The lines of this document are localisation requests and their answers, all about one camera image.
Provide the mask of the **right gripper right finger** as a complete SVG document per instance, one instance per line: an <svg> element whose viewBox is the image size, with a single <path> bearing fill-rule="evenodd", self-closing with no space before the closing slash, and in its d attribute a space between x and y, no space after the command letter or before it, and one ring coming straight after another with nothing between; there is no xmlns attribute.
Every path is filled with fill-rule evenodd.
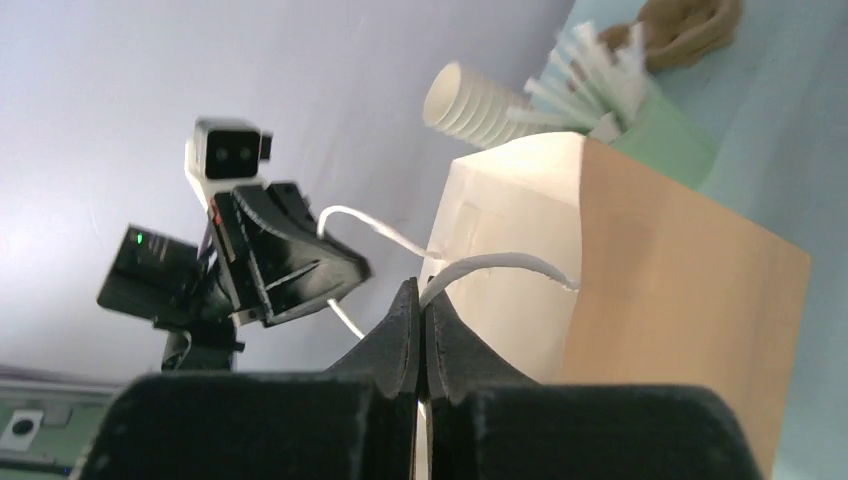
<svg viewBox="0 0 848 480"><path fill-rule="evenodd" d="M731 409L691 385L543 385L423 310L433 479L758 479Z"/></svg>

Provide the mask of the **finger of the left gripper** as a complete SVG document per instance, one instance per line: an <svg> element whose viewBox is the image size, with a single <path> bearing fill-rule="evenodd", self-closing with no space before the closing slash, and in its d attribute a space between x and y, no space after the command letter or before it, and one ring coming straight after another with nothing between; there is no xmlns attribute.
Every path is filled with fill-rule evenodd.
<svg viewBox="0 0 848 480"><path fill-rule="evenodd" d="M331 236L318 236L316 218L295 183L239 186L232 198L262 324L317 313L371 278L364 256Z"/></svg>

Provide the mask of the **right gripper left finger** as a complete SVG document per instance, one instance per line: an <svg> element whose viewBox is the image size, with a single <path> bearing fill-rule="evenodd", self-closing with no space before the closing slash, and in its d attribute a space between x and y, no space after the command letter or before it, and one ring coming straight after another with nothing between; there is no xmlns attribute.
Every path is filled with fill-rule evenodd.
<svg viewBox="0 0 848 480"><path fill-rule="evenodd" d="M410 479L418 288L321 372L141 377L107 410L76 479Z"/></svg>

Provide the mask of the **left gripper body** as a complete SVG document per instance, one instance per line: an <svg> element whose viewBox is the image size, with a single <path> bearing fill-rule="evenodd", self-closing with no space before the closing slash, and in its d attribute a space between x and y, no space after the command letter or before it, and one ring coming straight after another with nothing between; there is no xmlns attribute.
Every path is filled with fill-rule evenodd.
<svg viewBox="0 0 848 480"><path fill-rule="evenodd" d="M268 296L259 283L247 234L249 223L261 223L257 210L267 202L264 192L218 192L207 199L206 213L217 254L216 282L228 299L230 318L238 326L272 324Z"/></svg>

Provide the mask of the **brown paper bag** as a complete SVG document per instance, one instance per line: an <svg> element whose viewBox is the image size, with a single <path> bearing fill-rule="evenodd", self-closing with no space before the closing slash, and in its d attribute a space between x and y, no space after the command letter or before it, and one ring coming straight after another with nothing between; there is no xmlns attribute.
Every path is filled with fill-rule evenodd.
<svg viewBox="0 0 848 480"><path fill-rule="evenodd" d="M540 384L713 391L770 476L810 271L797 246L609 145L544 133L451 163L425 255L429 466L423 310L445 294Z"/></svg>

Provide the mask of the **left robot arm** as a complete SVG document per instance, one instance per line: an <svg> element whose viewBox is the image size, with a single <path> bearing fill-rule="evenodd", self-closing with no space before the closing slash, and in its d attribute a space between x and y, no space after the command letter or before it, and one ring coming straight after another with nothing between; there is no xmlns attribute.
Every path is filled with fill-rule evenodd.
<svg viewBox="0 0 848 480"><path fill-rule="evenodd" d="M365 257L318 236L294 183L217 193L208 225L205 248L129 226L97 297L167 332L164 371L230 371L244 349L238 327L314 314L372 275Z"/></svg>

